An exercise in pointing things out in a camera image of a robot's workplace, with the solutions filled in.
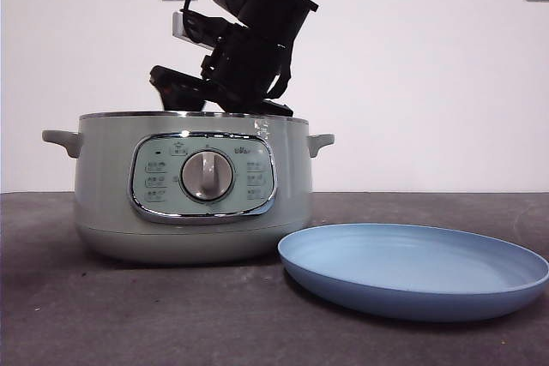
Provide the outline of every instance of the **table surface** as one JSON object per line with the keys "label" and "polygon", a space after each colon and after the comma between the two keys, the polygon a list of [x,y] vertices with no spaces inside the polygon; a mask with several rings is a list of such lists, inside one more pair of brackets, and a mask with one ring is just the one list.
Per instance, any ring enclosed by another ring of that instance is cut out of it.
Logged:
{"label": "table surface", "polygon": [[[6,365],[549,364],[549,293],[490,321],[396,321],[311,295],[276,253],[147,267],[85,249],[71,193],[2,195]],[[314,194],[313,225],[390,222],[498,237],[549,258],[549,194]]]}

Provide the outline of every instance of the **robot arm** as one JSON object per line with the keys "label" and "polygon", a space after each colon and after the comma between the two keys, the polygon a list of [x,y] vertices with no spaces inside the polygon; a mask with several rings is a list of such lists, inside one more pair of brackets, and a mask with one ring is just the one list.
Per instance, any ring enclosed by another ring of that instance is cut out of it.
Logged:
{"label": "robot arm", "polygon": [[202,61],[202,79],[153,68],[151,82],[165,109],[197,111],[211,100],[225,111],[291,116],[287,106],[270,100],[286,91],[293,42],[318,5],[311,0],[214,1],[245,26],[191,11],[186,0],[173,16],[173,34],[211,49],[212,54]]}

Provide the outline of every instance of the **silver knob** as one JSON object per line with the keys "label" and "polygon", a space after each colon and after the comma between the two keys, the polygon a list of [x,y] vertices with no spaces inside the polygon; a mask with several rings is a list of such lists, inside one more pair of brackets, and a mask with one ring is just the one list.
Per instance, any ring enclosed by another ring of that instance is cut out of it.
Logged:
{"label": "silver knob", "polygon": [[222,197],[231,187],[232,168],[225,156],[205,150],[183,165],[181,181],[189,194],[201,201]]}

